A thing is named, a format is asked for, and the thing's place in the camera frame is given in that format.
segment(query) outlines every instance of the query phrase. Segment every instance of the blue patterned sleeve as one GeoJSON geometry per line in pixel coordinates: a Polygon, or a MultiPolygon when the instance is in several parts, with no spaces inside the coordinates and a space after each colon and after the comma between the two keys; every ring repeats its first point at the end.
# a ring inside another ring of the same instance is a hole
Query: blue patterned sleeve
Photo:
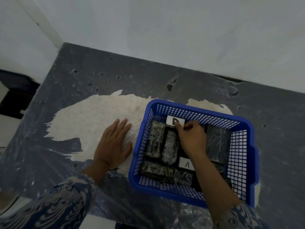
{"type": "Polygon", "coordinates": [[[71,177],[2,220],[0,228],[78,228],[96,189],[87,175],[71,177]]]}
{"type": "Polygon", "coordinates": [[[255,212],[253,208],[245,203],[225,212],[219,221],[214,225],[214,228],[270,228],[255,212]]]}

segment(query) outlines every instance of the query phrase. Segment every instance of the tabletop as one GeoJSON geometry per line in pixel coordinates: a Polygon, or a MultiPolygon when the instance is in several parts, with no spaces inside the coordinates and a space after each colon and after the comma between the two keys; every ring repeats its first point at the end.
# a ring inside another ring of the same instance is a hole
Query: tabletop
{"type": "MultiPolygon", "coordinates": [[[[250,120],[260,158],[257,212],[274,228],[305,224],[305,94],[69,43],[1,159],[1,190],[36,198],[78,174],[90,161],[71,161],[65,154],[80,151],[80,139],[45,137],[47,123],[63,108],[118,90],[181,104],[208,100],[250,120]]],[[[90,213],[145,228],[211,227],[207,209],[138,193],[116,170],[103,180],[90,213]]]]}

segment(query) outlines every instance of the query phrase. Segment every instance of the person's right hand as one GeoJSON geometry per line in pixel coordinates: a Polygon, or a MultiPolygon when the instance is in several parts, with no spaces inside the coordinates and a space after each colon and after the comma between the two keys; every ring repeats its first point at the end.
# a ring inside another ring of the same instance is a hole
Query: person's right hand
{"type": "Polygon", "coordinates": [[[198,121],[190,121],[184,125],[175,123],[181,146],[189,158],[206,158],[206,134],[198,121]]]}

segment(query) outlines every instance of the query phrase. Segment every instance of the basket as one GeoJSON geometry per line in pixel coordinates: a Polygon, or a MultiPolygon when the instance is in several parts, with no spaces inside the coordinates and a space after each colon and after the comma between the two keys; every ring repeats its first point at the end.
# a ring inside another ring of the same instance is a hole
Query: basket
{"type": "Polygon", "coordinates": [[[232,131],[227,176],[234,192],[245,203],[254,207],[254,187],[258,183],[258,151],[254,147],[254,128],[245,118],[206,109],[195,108],[165,100],[152,100],[147,104],[135,144],[128,174],[131,185],[140,192],[153,194],[191,205],[207,208],[201,192],[191,187],[161,184],[139,175],[144,148],[149,136],[151,120],[166,122],[167,115],[184,118],[185,122],[197,120],[201,125],[212,124],[232,131]]]}

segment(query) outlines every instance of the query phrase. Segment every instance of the white label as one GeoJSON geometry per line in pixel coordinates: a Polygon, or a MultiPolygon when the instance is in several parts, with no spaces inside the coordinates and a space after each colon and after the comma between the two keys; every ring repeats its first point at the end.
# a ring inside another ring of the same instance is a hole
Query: white label
{"type": "Polygon", "coordinates": [[[180,157],[179,167],[184,169],[195,170],[190,159],[180,157]]]}
{"type": "Polygon", "coordinates": [[[185,119],[181,119],[181,118],[174,117],[174,116],[167,116],[167,118],[166,118],[167,125],[175,126],[176,122],[180,123],[182,125],[182,127],[184,127],[185,119]]]}

